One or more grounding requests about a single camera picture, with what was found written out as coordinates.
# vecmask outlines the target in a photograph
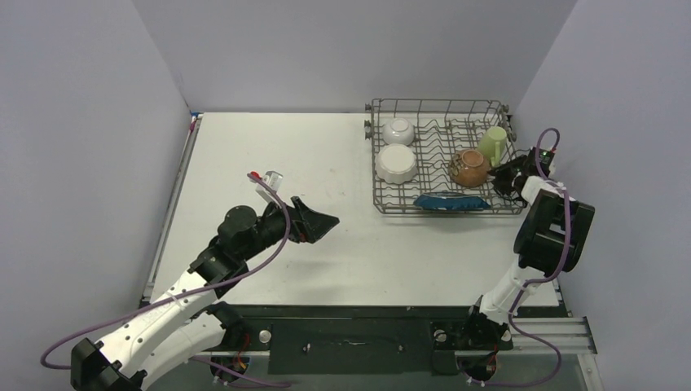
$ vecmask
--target white wall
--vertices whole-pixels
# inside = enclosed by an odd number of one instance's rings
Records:
[[[596,207],[561,278],[605,387],[689,389],[691,2],[580,0],[519,105],[519,138],[562,131],[558,175]]]
[[[68,390],[38,357],[136,308],[189,114],[129,1],[2,2],[0,53],[0,388]]]
[[[361,112],[372,98],[515,107],[575,0],[134,0],[190,107]]]

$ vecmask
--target white tabletop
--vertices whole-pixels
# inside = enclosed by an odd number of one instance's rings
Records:
[[[523,216],[391,217],[372,205],[364,114],[205,113],[153,289],[158,297],[216,235],[228,209],[266,202],[246,173],[283,174],[289,202],[341,223],[316,244],[288,243],[223,298],[255,305],[472,305],[511,262]],[[274,248],[249,262],[252,268]],[[557,305],[551,284],[524,305]]]

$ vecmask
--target wire dish rack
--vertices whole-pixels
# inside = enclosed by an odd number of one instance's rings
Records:
[[[372,114],[365,123],[366,137],[372,140],[372,197],[383,214],[519,214],[524,205],[496,194],[487,181],[480,187],[462,187],[451,180],[448,162],[454,152],[476,148],[480,138],[492,126],[507,130],[508,141],[501,162],[516,157],[515,133],[507,119],[508,106],[495,100],[461,99],[374,99],[365,106]],[[418,174],[410,181],[395,185],[380,180],[375,173],[376,155],[386,145],[381,128],[394,118],[405,118],[415,126],[416,137],[410,148],[416,155]],[[457,191],[479,196],[491,208],[482,210],[425,210],[413,203],[423,193]]]

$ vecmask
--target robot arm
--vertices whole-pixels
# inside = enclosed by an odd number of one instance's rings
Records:
[[[563,187],[536,175],[526,175],[524,169],[512,180],[512,186],[520,192],[521,198],[530,205],[529,212],[519,230],[513,245],[517,260],[510,266],[499,283],[486,294],[480,296],[471,308],[461,333],[461,344],[469,349],[511,349],[511,333],[508,317],[513,308],[535,292],[539,283],[531,280],[545,279],[552,275],[559,264],[565,245],[568,246],[566,263],[561,271],[574,269],[580,259],[585,239],[592,223],[595,209],[588,204],[570,200],[570,240],[566,241],[566,211],[563,196],[557,190]],[[484,376],[486,380],[492,373],[484,369],[471,374]]]
[[[526,288],[528,280],[543,279],[551,275],[564,247],[564,200],[557,192],[561,183],[548,183],[538,176],[530,176],[521,191],[521,197],[530,205],[530,211],[518,232],[513,251],[518,254],[500,282],[482,296],[480,313],[498,324],[508,323],[508,314],[521,290],[521,305],[535,293],[537,283]],[[580,259],[583,243],[588,234],[595,209],[570,198],[571,238],[569,255],[562,271],[574,269]]]
[[[263,181],[277,187],[280,174],[269,172]],[[288,238],[293,242],[315,243],[339,222],[309,209],[298,197],[291,201]],[[85,338],[75,345],[72,386],[78,391],[145,389],[194,354],[219,345],[239,317],[225,303],[212,304],[237,282],[205,287],[247,273],[246,261],[280,241],[285,231],[285,216],[274,202],[261,217],[249,206],[231,209],[190,269],[154,301],[172,297],[171,302],[132,318],[96,342]]]

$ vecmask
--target light green cup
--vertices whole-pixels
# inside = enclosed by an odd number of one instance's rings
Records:
[[[478,151],[490,161],[492,167],[496,167],[501,161],[501,156],[506,149],[506,138],[504,128],[492,126],[480,139]]]

